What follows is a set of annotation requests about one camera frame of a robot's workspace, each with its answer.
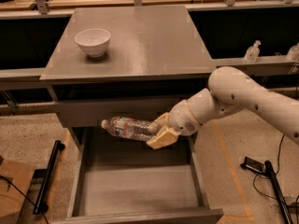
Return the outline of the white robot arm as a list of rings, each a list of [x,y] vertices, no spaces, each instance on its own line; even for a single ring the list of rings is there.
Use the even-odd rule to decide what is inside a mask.
[[[212,119],[247,109],[299,143],[299,101],[270,91],[242,71],[223,66],[211,73],[208,87],[182,100],[156,119],[159,131],[147,142],[154,148],[190,136]]]

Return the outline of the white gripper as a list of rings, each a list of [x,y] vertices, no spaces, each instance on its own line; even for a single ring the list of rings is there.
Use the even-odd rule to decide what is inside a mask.
[[[180,135],[192,135],[202,127],[195,119],[186,100],[174,105],[169,113],[163,113],[155,122],[162,128],[147,142],[147,145],[153,149],[170,146],[177,142]]]

